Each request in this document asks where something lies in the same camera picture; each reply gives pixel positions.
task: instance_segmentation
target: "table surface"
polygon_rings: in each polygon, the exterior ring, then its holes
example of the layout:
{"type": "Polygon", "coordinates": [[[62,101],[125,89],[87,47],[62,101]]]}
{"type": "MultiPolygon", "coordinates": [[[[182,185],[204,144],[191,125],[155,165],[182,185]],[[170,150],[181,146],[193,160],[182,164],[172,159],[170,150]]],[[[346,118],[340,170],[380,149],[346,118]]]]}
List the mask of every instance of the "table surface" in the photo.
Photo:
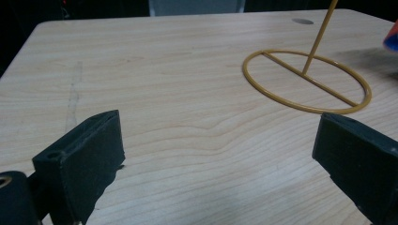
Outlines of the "table surface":
{"type": "MultiPolygon", "coordinates": [[[[370,224],[312,159],[320,116],[263,96],[241,71],[258,50],[308,53],[325,14],[40,24],[0,80],[0,171],[31,174],[31,158],[49,144],[87,117],[118,109],[125,167],[88,224],[370,224]]],[[[348,116],[397,140],[398,54],[382,47],[391,27],[335,10],[317,54],[371,85],[372,102],[348,116]]],[[[302,56],[281,57],[304,66],[302,56]]],[[[348,107],[265,57],[250,72],[282,97],[348,107]]],[[[314,61],[309,74],[362,98],[335,67],[314,61]]]]}

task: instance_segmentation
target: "wooden skewer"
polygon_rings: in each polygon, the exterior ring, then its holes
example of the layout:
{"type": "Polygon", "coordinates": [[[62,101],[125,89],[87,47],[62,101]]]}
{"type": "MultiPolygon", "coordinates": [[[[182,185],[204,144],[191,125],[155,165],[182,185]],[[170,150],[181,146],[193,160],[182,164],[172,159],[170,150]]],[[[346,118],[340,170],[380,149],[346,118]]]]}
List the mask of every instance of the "wooden skewer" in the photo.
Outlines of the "wooden skewer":
{"type": "Polygon", "coordinates": [[[314,58],[316,49],[318,48],[319,42],[321,42],[322,36],[325,33],[326,27],[328,26],[331,14],[333,13],[333,10],[336,8],[338,0],[333,0],[330,3],[328,13],[325,16],[325,20],[322,22],[322,26],[319,29],[318,36],[316,37],[315,43],[313,45],[313,48],[311,49],[310,55],[308,56],[307,62],[305,63],[304,69],[302,70],[302,75],[306,76],[308,68],[310,67],[311,61],[314,58]]]}

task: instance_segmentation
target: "scratch mark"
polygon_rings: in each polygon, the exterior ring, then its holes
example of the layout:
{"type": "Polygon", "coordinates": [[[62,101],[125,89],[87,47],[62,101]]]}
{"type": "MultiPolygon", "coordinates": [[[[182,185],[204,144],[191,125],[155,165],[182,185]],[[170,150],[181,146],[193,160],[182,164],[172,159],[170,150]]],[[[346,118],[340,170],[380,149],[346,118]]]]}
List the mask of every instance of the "scratch mark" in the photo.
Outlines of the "scratch mark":
{"type": "Polygon", "coordinates": [[[76,89],[76,84],[82,81],[82,75],[83,63],[77,62],[76,66],[73,68],[73,76],[69,89],[69,104],[65,132],[68,132],[77,126],[76,107],[79,101],[79,92],[76,89]]]}

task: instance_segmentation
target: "wood grain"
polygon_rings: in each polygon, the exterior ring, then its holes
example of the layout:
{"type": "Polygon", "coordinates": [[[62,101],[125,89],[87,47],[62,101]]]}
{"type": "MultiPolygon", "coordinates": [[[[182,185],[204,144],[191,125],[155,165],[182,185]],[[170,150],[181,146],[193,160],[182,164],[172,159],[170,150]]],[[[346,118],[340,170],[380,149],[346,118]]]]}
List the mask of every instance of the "wood grain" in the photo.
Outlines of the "wood grain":
{"type": "MultiPolygon", "coordinates": [[[[308,52],[325,13],[43,23],[0,81],[0,171],[30,174],[50,143],[118,109],[126,166],[88,224],[370,224],[311,157],[319,115],[262,96],[241,72],[261,49],[308,52]]],[[[349,116],[397,140],[398,55],[381,44],[391,26],[338,9],[317,54],[369,82],[372,102],[349,116]]],[[[265,60],[250,70],[285,98],[344,107],[265,60]]],[[[319,62],[309,73],[361,99],[343,73],[319,62]]]]}

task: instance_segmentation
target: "small hole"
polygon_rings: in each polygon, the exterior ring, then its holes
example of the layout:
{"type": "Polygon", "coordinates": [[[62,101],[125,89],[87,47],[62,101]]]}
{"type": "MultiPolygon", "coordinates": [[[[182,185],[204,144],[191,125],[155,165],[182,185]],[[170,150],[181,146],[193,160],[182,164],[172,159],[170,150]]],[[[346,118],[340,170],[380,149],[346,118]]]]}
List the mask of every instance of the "small hole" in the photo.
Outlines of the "small hole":
{"type": "Polygon", "coordinates": [[[51,154],[49,154],[49,155],[47,156],[47,158],[57,158],[57,157],[59,157],[59,156],[61,156],[61,153],[56,152],[56,153],[51,153],[51,154]]]}
{"type": "Polygon", "coordinates": [[[0,188],[3,188],[11,182],[12,178],[9,176],[0,176],[0,188]]]}
{"type": "Polygon", "coordinates": [[[314,22],[306,19],[301,19],[301,18],[294,18],[292,19],[293,22],[300,23],[300,24],[305,24],[305,25],[312,25],[314,22]]]}

